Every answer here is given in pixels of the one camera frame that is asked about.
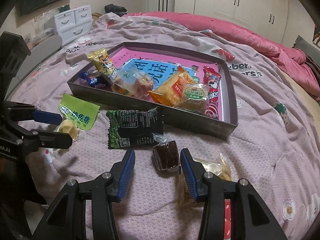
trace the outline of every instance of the blanket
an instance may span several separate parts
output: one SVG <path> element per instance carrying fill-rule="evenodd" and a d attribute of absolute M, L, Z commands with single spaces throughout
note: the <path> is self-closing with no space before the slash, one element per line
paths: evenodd
<path fill-rule="evenodd" d="M 111 49 L 124 41 L 177 46 L 228 58 L 235 87 L 239 126 L 227 140 L 165 126 L 165 135 L 179 150 L 195 158 L 215 160 L 225 155 L 233 179 L 248 179 L 266 202 L 289 239 L 301 239 L 320 208 L 320 140 L 310 112 L 283 72 L 253 48 L 210 33 L 190 31 L 171 20 L 156 17 L 103 15 L 89 34 L 63 48 L 34 72 L 12 101 L 34 104 L 58 113 L 67 80 L 83 68 L 86 55 Z M 125 150 L 108 150 L 109 119 L 103 106 L 91 130 L 82 132 L 68 150 L 41 149 L 26 161 L 38 192 L 50 203 L 65 183 L 92 180 L 109 171 Z M 20 125 L 39 129 L 26 121 Z M 177 206 L 178 176 L 159 172 L 152 164 L 152 148 L 135 148 L 136 164 L 126 198 L 113 205 L 120 239 L 197 239 L 203 206 Z M 87 203 L 87 238 L 92 239 L 91 205 Z"/>
<path fill-rule="evenodd" d="M 187 27 L 189 30 L 198 32 L 209 29 L 227 41 L 248 45 L 276 63 L 306 92 L 316 97 L 320 96 L 319 84 L 312 70 L 306 64 L 306 54 L 299 49 L 289 49 L 239 25 L 207 16 L 171 12 L 134 13 L 130 15 L 167 18 Z"/>

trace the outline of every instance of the orange snack package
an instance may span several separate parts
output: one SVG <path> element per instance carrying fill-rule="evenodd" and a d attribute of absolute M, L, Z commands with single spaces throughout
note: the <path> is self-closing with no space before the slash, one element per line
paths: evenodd
<path fill-rule="evenodd" d="M 181 102 L 183 85 L 195 84 L 196 82 L 190 76 L 188 71 L 178 66 L 177 71 L 163 82 L 156 91 L 148 91 L 150 97 L 156 103 L 166 106 L 175 106 Z"/>

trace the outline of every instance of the white plastic drawer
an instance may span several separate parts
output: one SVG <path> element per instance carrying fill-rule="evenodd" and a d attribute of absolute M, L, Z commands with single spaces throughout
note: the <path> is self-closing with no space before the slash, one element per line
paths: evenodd
<path fill-rule="evenodd" d="M 76 9 L 74 12 L 75 12 L 76 23 L 80 23 L 80 22 L 84 22 L 89 19 L 92 19 L 90 5 L 83 6 L 79 9 Z"/>
<path fill-rule="evenodd" d="M 92 19 L 89 19 L 86 22 L 59 31 L 58 35 L 62 38 L 62 45 L 65 45 L 68 42 L 73 41 L 86 34 L 90 30 L 91 24 Z"/>
<path fill-rule="evenodd" d="M 54 21 L 57 32 L 76 24 L 73 11 L 55 15 Z"/>

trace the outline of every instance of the metal screw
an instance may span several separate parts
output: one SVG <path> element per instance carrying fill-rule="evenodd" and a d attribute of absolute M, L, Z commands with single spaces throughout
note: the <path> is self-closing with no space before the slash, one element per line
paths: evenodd
<path fill-rule="evenodd" d="M 105 173 L 102 174 L 102 177 L 103 177 L 104 179 L 109 179 L 111 176 L 112 176 L 112 175 L 111 175 L 110 172 L 105 172 Z"/>
<path fill-rule="evenodd" d="M 242 186 L 247 186 L 248 185 L 248 181 L 246 179 L 241 179 L 241 180 L 239 180 L 239 182 L 240 182 L 240 184 Z"/>
<path fill-rule="evenodd" d="M 71 179 L 68 181 L 68 186 L 73 186 L 74 184 L 76 184 L 76 180 L 75 179 Z"/>
<path fill-rule="evenodd" d="M 212 172 L 205 172 L 204 173 L 204 176 L 207 178 L 207 179 L 211 179 L 213 177 L 213 173 Z"/>

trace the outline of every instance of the gray pillow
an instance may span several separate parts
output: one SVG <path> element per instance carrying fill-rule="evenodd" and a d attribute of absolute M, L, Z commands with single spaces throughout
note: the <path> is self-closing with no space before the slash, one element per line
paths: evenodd
<path fill-rule="evenodd" d="M 320 66 L 320 50 L 306 42 L 302 37 L 298 36 L 293 47 L 301 49 L 305 54 L 311 57 L 317 65 Z"/>

